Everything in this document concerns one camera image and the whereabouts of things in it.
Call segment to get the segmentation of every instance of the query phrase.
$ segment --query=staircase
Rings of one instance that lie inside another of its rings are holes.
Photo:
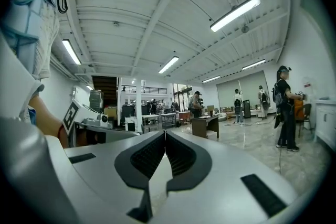
[[[104,94],[104,107],[117,106],[117,78],[92,76],[95,90],[101,90]]]

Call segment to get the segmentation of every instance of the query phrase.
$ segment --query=light fixture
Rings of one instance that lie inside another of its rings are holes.
[[[77,65],[81,65],[81,62],[79,61],[79,59],[77,58],[77,55],[75,54],[71,44],[70,44],[70,41],[68,39],[64,39],[62,41],[64,47],[67,49],[68,53],[70,54],[70,56],[72,57],[72,59],[74,60],[74,62],[77,64]]]
[[[206,79],[206,80],[202,81],[202,83],[207,83],[209,81],[212,81],[212,80],[215,80],[215,79],[219,79],[219,78],[220,78],[220,76],[216,76],[216,77],[211,78],[211,79]]]
[[[242,14],[248,12],[250,9],[260,5],[260,0],[247,0],[241,3],[239,6],[233,8],[230,12],[225,14],[222,18],[214,22],[210,28],[213,32],[217,32],[222,27],[232,22]]]
[[[259,64],[261,64],[261,63],[264,63],[264,62],[266,62],[265,59],[264,59],[264,60],[261,60],[261,61],[258,61],[258,62],[255,62],[255,63],[253,63],[252,65],[243,67],[242,70],[246,70],[246,69],[249,69],[249,68],[251,68],[251,67],[255,67],[255,66],[257,66],[257,65],[259,65]]]
[[[171,67],[178,60],[177,56],[174,56],[160,71],[159,74],[165,72],[169,67]]]

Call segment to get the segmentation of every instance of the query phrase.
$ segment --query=black pants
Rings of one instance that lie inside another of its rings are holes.
[[[294,115],[294,107],[291,110],[283,110],[281,112],[283,116],[283,125],[281,128],[280,137],[278,140],[278,145],[286,146],[287,140],[287,148],[296,147],[295,144],[295,115]]]
[[[199,118],[201,116],[201,110],[200,109],[191,109],[191,112],[194,115],[194,118]]]

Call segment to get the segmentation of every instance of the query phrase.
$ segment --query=chair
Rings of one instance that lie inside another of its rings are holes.
[[[303,117],[299,117],[299,114],[300,114],[300,112],[302,110],[303,110],[304,116]],[[296,118],[295,119],[300,122],[300,125],[299,125],[299,137],[300,137],[300,134],[301,134],[301,125],[304,122],[309,122],[309,128],[310,128],[311,134],[313,134],[312,128],[311,128],[310,119],[309,119],[310,111],[311,111],[311,104],[305,104],[302,107],[300,107],[297,110],[297,112],[296,112],[296,115],[295,115]]]

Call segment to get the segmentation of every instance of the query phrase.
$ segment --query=sneaker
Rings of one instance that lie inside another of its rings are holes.
[[[297,151],[299,151],[300,149],[299,149],[297,146],[295,146],[295,147],[293,147],[293,148],[288,148],[287,150],[288,150],[288,151],[297,152]]]

